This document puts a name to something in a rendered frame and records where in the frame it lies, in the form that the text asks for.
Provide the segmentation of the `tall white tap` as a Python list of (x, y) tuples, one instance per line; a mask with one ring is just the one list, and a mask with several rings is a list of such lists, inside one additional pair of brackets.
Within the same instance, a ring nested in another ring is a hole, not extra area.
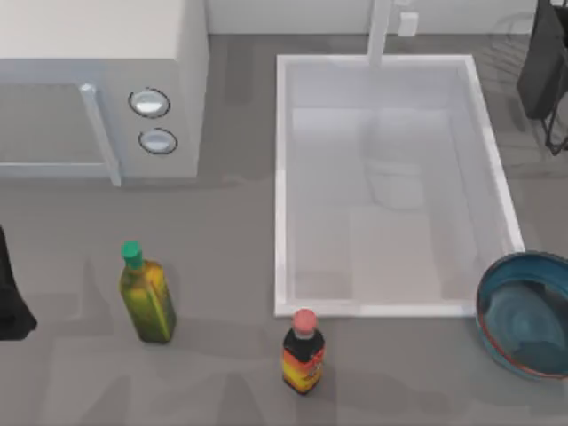
[(419, 13), (412, 9), (415, 2), (416, 0), (373, 0), (367, 41), (367, 59), (371, 68), (381, 66), (393, 6), (402, 9), (398, 12), (397, 35), (402, 37), (416, 35)]

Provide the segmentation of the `large microwave knob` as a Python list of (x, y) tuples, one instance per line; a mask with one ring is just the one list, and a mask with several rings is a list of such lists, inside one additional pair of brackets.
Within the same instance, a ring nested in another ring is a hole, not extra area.
[(167, 95), (155, 88), (132, 92), (128, 97), (128, 104), (135, 114), (148, 119), (163, 117), (171, 107)]

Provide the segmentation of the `white sink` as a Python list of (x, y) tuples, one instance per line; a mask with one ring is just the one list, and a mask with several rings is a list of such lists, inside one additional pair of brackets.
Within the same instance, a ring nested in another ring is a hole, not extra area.
[(275, 143), (277, 317), (471, 317), (525, 247), (470, 55), (280, 55)]

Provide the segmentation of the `green oil bottle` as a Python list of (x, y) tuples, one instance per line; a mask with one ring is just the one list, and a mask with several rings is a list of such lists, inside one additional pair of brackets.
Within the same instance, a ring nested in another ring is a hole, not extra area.
[(145, 343), (169, 343), (177, 314), (162, 265), (146, 259), (138, 241), (125, 241), (121, 255), (119, 291), (138, 338)]

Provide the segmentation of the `small microwave knob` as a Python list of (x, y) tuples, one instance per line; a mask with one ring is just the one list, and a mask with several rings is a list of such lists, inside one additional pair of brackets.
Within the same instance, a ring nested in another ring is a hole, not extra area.
[(168, 130), (154, 128), (141, 132), (138, 144), (151, 155), (168, 155), (178, 148), (178, 139)]

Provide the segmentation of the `blue bowl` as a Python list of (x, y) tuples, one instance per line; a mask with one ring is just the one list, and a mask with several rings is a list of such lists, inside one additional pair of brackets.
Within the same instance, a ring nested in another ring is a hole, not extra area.
[(568, 258), (534, 250), (499, 258), (478, 284), (475, 319), (497, 364), (525, 378), (568, 380)]

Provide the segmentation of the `pale microwave oven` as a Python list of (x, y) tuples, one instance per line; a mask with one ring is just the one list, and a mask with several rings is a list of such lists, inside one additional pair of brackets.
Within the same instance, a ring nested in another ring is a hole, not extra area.
[[(122, 183), (198, 172), (209, 43), (204, 0), (0, 0), (0, 179), (110, 177), (79, 87), (96, 86)], [(162, 91), (163, 117), (129, 107)], [(151, 155), (138, 135), (162, 128), (177, 149)]]

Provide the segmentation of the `dark sauce bottle pink cap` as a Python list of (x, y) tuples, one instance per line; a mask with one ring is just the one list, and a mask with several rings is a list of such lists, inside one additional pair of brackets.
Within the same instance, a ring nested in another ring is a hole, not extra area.
[(296, 393), (307, 395), (320, 381), (325, 350), (315, 312), (308, 308), (296, 311), (282, 344), (283, 381)]

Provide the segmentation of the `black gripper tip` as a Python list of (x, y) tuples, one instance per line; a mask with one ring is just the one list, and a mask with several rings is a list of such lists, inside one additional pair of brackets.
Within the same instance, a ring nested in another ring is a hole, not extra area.
[(0, 225), (0, 341), (22, 341), (36, 327), (36, 317), (14, 279), (4, 229)]

